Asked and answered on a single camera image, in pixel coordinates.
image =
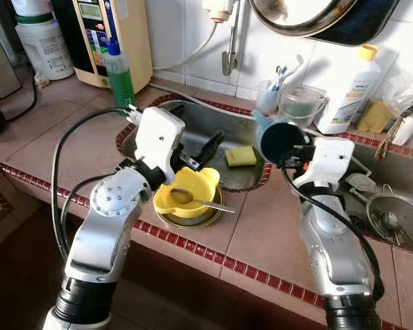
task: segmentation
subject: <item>green dish soap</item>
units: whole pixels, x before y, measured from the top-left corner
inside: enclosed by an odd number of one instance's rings
[[[119,48],[119,42],[111,38],[107,44],[107,50],[108,53],[105,53],[105,66],[116,106],[126,108],[128,105],[136,105],[129,64]]]

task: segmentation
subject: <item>black cable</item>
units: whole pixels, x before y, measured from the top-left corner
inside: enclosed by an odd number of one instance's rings
[[[69,137],[70,134],[72,134],[73,131],[75,131],[78,127],[80,127],[85,122],[91,120],[92,118],[101,116],[106,113],[119,113],[122,116],[125,116],[125,114],[128,113],[128,110],[122,109],[122,108],[111,107],[111,108],[105,108],[97,112],[93,112],[85,116],[84,118],[80,119],[71,128],[69,128],[66,131],[66,133],[59,140],[58,144],[55,147],[54,159],[52,160],[52,181],[51,181],[50,200],[52,204],[52,222],[54,224],[55,239],[56,239],[56,243],[58,244],[60,253],[63,256],[64,260],[67,260],[67,250],[66,250],[66,244],[65,244],[65,237],[63,236],[63,232],[61,230],[61,222],[60,222],[59,215],[58,215],[58,197],[56,195],[56,192],[58,190],[58,167],[59,167],[59,162],[60,162],[61,149],[63,148],[63,145],[66,139]]]
[[[384,284],[383,284],[383,281],[382,281],[382,278],[381,278],[381,271],[379,269],[379,263],[378,263],[377,256],[375,255],[375,253],[374,253],[372,247],[370,246],[369,242],[367,242],[367,240],[364,238],[364,236],[361,234],[361,232],[354,225],[352,225],[349,220],[344,218],[338,212],[334,211],[332,208],[329,208],[328,206],[324,205],[323,203],[317,201],[316,199],[313,199],[312,197],[306,196],[305,194],[303,194],[298,189],[298,187],[296,187],[296,185],[294,185],[294,183],[292,182],[292,180],[288,176],[288,173],[286,172],[285,157],[283,157],[282,160],[280,161],[280,165],[282,167],[282,173],[283,173],[284,179],[286,180],[286,182],[288,182],[289,186],[292,188],[294,193],[296,193],[302,199],[308,201],[309,203],[311,203],[311,204],[321,208],[322,210],[326,211],[327,213],[332,215],[334,218],[338,219],[342,224],[344,224],[347,228],[349,228],[353,232],[353,234],[358,238],[358,240],[361,244],[361,247],[363,248],[363,251],[366,254],[366,256],[367,256],[367,258],[370,262],[370,266],[372,268],[372,273],[373,273],[373,276],[374,276],[374,284],[373,284],[373,298],[374,298],[374,301],[376,302],[379,299],[381,299],[381,297],[384,295],[384,291],[385,291],[384,290]]]
[[[37,91],[36,91],[35,71],[34,71],[34,69],[32,69],[32,91],[34,92],[34,99],[32,100],[31,105],[25,111],[23,111],[22,113],[19,113],[18,115],[15,115],[14,117],[11,117],[11,118],[7,119],[6,122],[13,122],[14,120],[17,120],[20,117],[23,117],[25,114],[27,114],[29,111],[31,111],[35,107],[35,104],[38,100],[38,95],[37,95]]]
[[[69,254],[70,248],[71,248],[69,237],[67,235],[67,213],[68,213],[69,205],[70,205],[70,202],[72,201],[73,196],[76,195],[78,190],[80,190],[82,187],[84,187],[84,186],[86,186],[86,185],[88,185],[92,182],[102,180],[105,177],[108,177],[109,175],[112,175],[112,174],[99,175],[97,177],[91,177],[89,179],[86,179],[86,180],[80,182],[79,184],[77,184],[72,189],[72,191],[70,192],[69,197],[65,200],[64,205],[63,205],[63,209],[61,210],[60,219],[61,219],[61,232],[63,233],[63,237],[64,237],[64,241],[65,241],[65,249],[66,249],[67,254]]]

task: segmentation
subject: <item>sink basin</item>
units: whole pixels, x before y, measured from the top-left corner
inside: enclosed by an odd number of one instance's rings
[[[221,109],[211,109],[187,101],[171,100],[158,105],[172,112],[185,122],[185,131],[181,142],[186,155],[197,155],[203,145],[212,138],[218,130],[223,130],[224,141],[219,146],[215,156],[206,166],[215,168],[220,173],[220,184],[229,190],[249,190],[261,183],[266,183],[264,170],[266,163],[254,148],[257,163],[254,166],[229,168],[225,159],[225,150],[239,146],[255,145],[256,123],[251,116],[233,113]],[[134,158],[136,149],[136,130],[123,143],[124,153]]]
[[[373,160],[375,150],[375,148],[363,144],[356,144],[353,155],[372,171],[370,178],[377,183],[377,192],[382,190],[384,184],[388,184],[392,187],[395,194],[407,197],[413,203],[413,158],[388,153],[384,160],[376,162]],[[364,170],[361,170],[356,164],[351,162],[344,178],[351,173],[364,173]],[[365,232],[375,238],[382,239],[368,227],[366,207],[364,203],[348,192],[349,188],[350,185],[341,180],[340,188],[337,191],[345,199],[347,213],[350,216],[354,215],[357,217],[356,224]],[[366,198],[370,198],[373,193],[364,192],[363,195]],[[413,222],[412,226],[405,229],[413,236]],[[413,250],[413,244],[408,239],[405,239],[402,247]]]

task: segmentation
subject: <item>faucet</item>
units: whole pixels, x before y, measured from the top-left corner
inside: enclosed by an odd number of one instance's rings
[[[237,26],[239,24],[240,0],[235,0],[235,19],[231,27],[231,37],[229,41],[229,52],[222,52],[222,73],[224,76],[229,76],[237,67],[237,56],[235,53],[235,43],[237,41]]]

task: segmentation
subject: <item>yellow bottle cap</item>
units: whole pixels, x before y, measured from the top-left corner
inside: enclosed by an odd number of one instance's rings
[[[361,45],[361,47],[358,49],[357,56],[361,60],[373,61],[377,56],[378,49],[379,47],[374,45]]]

